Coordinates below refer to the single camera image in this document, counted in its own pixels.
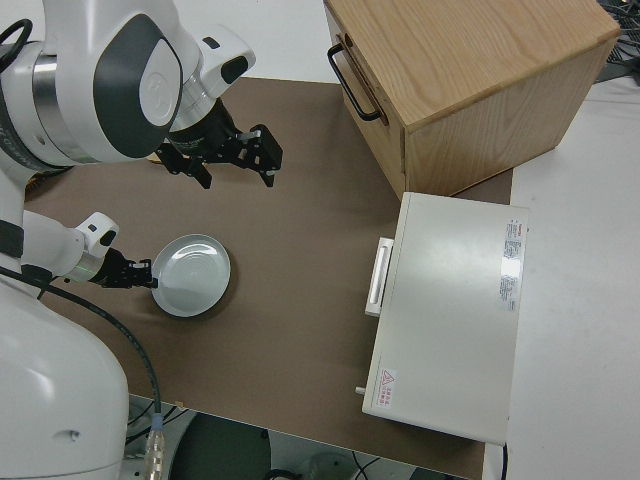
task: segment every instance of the black metal handle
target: black metal handle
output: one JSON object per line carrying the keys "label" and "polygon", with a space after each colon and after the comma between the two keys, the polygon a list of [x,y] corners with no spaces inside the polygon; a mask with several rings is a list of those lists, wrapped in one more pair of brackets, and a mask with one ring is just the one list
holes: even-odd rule
{"label": "black metal handle", "polygon": [[349,97],[349,100],[351,100],[351,104],[353,105],[353,108],[355,108],[356,113],[358,114],[358,116],[361,119],[363,119],[365,122],[371,122],[372,120],[376,120],[376,119],[380,118],[382,116],[382,114],[381,114],[381,112],[379,110],[375,110],[375,111],[373,111],[371,113],[365,113],[365,111],[362,110],[362,107],[358,103],[358,100],[356,100],[356,97],[353,95],[353,92],[351,91],[351,88],[349,88],[349,85],[347,84],[347,80],[342,75],[342,72],[340,72],[340,69],[338,68],[338,65],[336,64],[336,62],[333,59],[333,57],[337,53],[340,53],[343,50],[344,50],[344,47],[342,46],[341,43],[338,43],[337,45],[334,45],[333,47],[331,47],[329,49],[329,51],[327,52],[327,57],[329,58],[329,65],[331,65],[331,68],[333,69],[334,73],[336,74],[336,77],[338,77],[338,81],[340,82],[340,85],[342,85],[342,88],[344,89],[345,93],[347,94],[347,97]]}

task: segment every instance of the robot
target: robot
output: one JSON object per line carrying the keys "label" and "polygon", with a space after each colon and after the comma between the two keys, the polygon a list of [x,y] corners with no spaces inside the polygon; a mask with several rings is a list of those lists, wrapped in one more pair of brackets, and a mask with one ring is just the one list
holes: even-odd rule
{"label": "robot", "polygon": [[[111,248],[118,226],[105,215],[65,228],[24,211],[28,180],[156,153],[205,188],[212,162],[252,169],[272,186],[282,150],[264,125],[239,131],[219,98],[255,63],[229,30],[193,39],[171,0],[43,4],[43,42],[27,41],[28,20],[0,35],[20,33],[0,46],[0,479],[113,480],[128,416],[122,368],[29,282],[153,288],[150,261]],[[153,438],[161,418],[154,423]],[[161,447],[151,442],[148,478],[159,478]]]}

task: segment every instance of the white plate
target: white plate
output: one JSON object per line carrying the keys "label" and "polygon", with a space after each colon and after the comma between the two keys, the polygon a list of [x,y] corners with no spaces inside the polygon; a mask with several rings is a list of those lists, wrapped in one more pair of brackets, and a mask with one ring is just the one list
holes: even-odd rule
{"label": "white plate", "polygon": [[160,308],[178,317],[192,317],[213,307],[231,274],[224,247],[206,235],[186,235],[164,247],[151,267],[158,288],[151,289]]}

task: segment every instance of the wooden drawer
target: wooden drawer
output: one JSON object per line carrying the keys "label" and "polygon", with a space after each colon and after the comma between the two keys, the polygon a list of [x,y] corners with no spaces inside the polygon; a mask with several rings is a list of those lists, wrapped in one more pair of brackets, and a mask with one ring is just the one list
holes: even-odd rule
{"label": "wooden drawer", "polygon": [[344,100],[347,109],[358,125],[362,136],[371,147],[394,192],[398,197],[401,197],[406,189],[404,128],[391,101],[382,88],[376,85],[375,77],[371,72],[366,70],[366,63],[357,46],[353,44],[349,34],[340,27],[328,10],[327,20],[333,43],[343,47],[343,51],[335,55],[335,62],[356,101],[365,113],[379,111],[381,117],[373,121],[362,120],[345,93]]}
{"label": "wooden drawer", "polygon": [[325,0],[345,103],[400,197],[454,195],[554,148],[619,33],[595,0]]}

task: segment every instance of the table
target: table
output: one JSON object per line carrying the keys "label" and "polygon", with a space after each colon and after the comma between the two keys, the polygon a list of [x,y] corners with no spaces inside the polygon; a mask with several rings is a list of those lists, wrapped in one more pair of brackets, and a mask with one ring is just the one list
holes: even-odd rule
{"label": "table", "polygon": [[531,214],[509,478],[640,471],[639,132],[640,89],[598,84],[556,150],[514,171]]}
{"label": "table", "polygon": [[[225,101],[240,128],[265,123],[282,144],[274,189],[252,172],[218,165],[206,191],[141,161],[75,168],[27,203],[69,226],[102,211],[120,224],[114,247],[128,258],[154,257],[184,234],[212,235],[232,262],[222,301],[197,318],[173,319],[143,289],[67,287],[140,338],[165,401],[479,478],[483,444],[360,411],[354,387],[366,382],[377,326],[364,315],[365,299],[378,237],[393,236],[400,203],[340,87],[243,79]],[[508,186],[508,179],[494,182]],[[73,305],[44,300],[103,339],[130,391],[149,396],[141,362],[119,333]]]}

